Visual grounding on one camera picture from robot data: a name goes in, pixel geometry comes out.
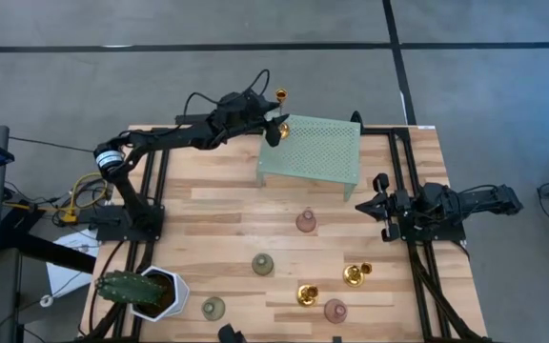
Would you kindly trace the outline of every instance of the gray floor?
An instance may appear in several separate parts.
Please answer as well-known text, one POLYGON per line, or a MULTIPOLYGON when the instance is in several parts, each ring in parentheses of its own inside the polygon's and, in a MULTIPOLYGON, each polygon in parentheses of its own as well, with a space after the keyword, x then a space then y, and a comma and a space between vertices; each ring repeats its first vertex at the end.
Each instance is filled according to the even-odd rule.
MULTIPOLYGON (((549 41, 549 1, 394 0, 402 42, 549 41)), ((0 0, 0 46, 388 41, 380 1, 0 0)), ((436 125, 457 189, 512 186, 525 210, 467 221, 489 334, 549 342, 549 221, 536 187, 549 181, 549 50, 403 53, 417 122, 436 125)), ((388 50, 0 53, 0 124, 13 135, 91 149, 130 124, 171 124, 191 91, 244 88, 263 68, 287 110, 369 124, 403 124, 388 50)), ((196 101, 191 112, 208 111, 196 101)), ((89 154, 11 142, 9 180, 30 195, 58 194, 94 170, 89 154)), ((62 234, 44 223, 37 231, 62 234)), ((47 291, 27 262, 26 298, 47 291)), ((26 320, 49 341, 71 339, 80 290, 26 320)), ((27 342, 34 338, 27 336, 27 342)))

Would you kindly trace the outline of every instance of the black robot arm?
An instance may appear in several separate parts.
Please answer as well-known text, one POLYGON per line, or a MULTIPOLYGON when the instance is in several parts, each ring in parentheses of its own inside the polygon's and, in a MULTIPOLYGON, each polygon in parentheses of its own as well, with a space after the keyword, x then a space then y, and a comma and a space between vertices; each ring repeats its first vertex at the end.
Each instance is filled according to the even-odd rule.
POLYGON ((387 229, 382 239, 393 241, 402 238, 417 240, 465 239, 461 222, 477 212, 516 214, 522 209, 514 190, 501 185, 487 185, 464 192, 455 192, 448 186, 426 183, 416 197, 406 190, 387 194, 387 174, 379 174, 373 182, 376 196, 356 205, 360 212, 371 215, 376 221, 385 221, 387 229))
POLYGON ((150 206, 146 197, 137 193, 129 180, 129 172, 146 153, 187 147, 212 150, 222 143, 226 144, 229 138, 254 129, 263 129, 266 132, 266 141, 270 146, 278 145, 281 137, 278 127, 289 114, 271 120, 266 118, 267 112, 279 107, 278 102, 267 101, 263 95, 249 88, 242 93, 229 93, 216 104, 215 110, 204 122, 173 129, 123 131, 117 137, 97 146, 93 154, 98 169, 103 178, 114 184, 120 192, 124 199, 123 210, 126 212, 125 218, 120 214, 111 215, 109 224, 99 226, 102 240, 158 239, 162 209, 150 206), (131 148, 126 156, 122 152, 124 147, 131 148), (116 223, 120 230, 114 228, 116 223), (125 228, 132 229, 130 234, 125 228))

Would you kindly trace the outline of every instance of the yellow cable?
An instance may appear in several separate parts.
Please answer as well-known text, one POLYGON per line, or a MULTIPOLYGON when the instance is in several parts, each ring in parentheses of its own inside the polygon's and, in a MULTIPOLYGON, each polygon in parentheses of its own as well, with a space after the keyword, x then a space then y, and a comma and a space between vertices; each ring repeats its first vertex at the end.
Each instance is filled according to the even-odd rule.
MULTIPOLYGON (((101 177, 101 174, 98 173, 98 172, 91 172, 91 173, 87 173, 85 175, 82 175, 79 179, 77 179, 77 181, 75 181, 75 183, 73 184, 73 188, 71 189, 71 203, 68 207, 66 207, 66 208, 55 208, 55 207, 42 208, 42 207, 40 207, 40 208, 38 208, 38 210, 50 211, 50 212, 62 211, 62 212, 65 212, 65 214, 68 215, 71 218, 71 217, 75 217, 75 210, 77 210, 77 209, 79 209, 79 210, 86 209, 86 208, 96 204, 99 200, 101 200, 105 197, 105 194, 107 194, 108 183, 105 180, 103 180, 103 182, 105 183, 105 185, 103 187, 103 191, 101 191, 99 196, 97 196, 92 201, 90 201, 86 204, 82 204, 82 205, 76 205, 75 204, 75 193, 77 192, 77 188, 79 187, 80 184, 82 184, 82 181, 84 181, 85 179, 87 179, 89 177, 101 177)), ((8 206, 8 207, 12 207, 12 208, 16 208, 16 209, 22 209, 22 210, 30 210, 31 209, 31 207, 29 207, 27 205, 14 204, 14 203, 9 203, 9 202, 4 202, 3 205, 8 206)))

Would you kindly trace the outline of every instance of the green mesh shelf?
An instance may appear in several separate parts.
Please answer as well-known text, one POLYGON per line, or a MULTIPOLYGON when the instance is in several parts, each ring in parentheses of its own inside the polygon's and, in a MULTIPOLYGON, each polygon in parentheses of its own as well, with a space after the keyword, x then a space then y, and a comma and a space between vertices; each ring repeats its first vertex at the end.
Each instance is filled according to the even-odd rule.
POLYGON ((266 173, 342 183, 347 201, 359 181, 359 124, 300 115, 285 122, 290 135, 277 147, 262 140, 258 183, 266 173))

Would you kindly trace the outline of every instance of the wooden tabletop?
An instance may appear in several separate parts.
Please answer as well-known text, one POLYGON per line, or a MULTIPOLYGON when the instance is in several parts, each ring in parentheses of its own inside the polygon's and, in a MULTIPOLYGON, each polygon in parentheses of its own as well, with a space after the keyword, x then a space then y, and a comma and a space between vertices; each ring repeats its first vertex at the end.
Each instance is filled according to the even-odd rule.
MULTIPOLYGON (((131 129, 144 129, 134 126, 131 129)), ((446 169, 433 129, 410 127, 420 183, 448 183, 446 169)), ((379 172, 394 171, 386 136, 361 136, 360 181, 348 202, 342 185, 307 179, 267 175, 258 188, 255 169, 261 137, 241 136, 213 151, 192 148, 171 151, 164 205, 166 222, 155 246, 153 264, 179 273, 190 287, 184 312, 158 323, 144 321, 140 340, 216 341, 217 331, 231 323, 249 341, 421 341, 417 302, 406 244, 384 243, 383 225, 354 206, 371 199, 372 179, 379 172), (306 208, 315 212, 318 228, 303 233, 295 218, 306 208), (274 272, 258 276, 252 258, 259 252, 274 259, 274 272), (345 266, 370 262, 373 272, 358 288, 342 280, 345 266), (300 285, 319 289, 318 303, 300 307, 295 294, 300 285), (222 319, 207 321, 203 301, 219 296, 226 303, 222 319), (332 298, 344 301, 348 316, 331 324, 323 316, 332 298)), ((399 144, 404 176, 407 168, 399 144)), ((131 175, 139 189, 144 159, 131 175)), ((159 154, 153 169, 154 192, 159 154)), ((94 277, 99 275, 115 243, 100 248, 94 277)), ((478 334, 486 334, 467 257, 448 242, 435 244, 442 289, 459 315, 478 334)), ((113 258, 109 270, 123 270, 128 244, 113 258)), ((82 318, 88 329, 92 286, 82 318)), ((97 297, 95 325, 112 305, 97 297)), ((428 295, 434 334, 436 311, 428 295)), ((127 312, 125 333, 132 316, 127 312)))

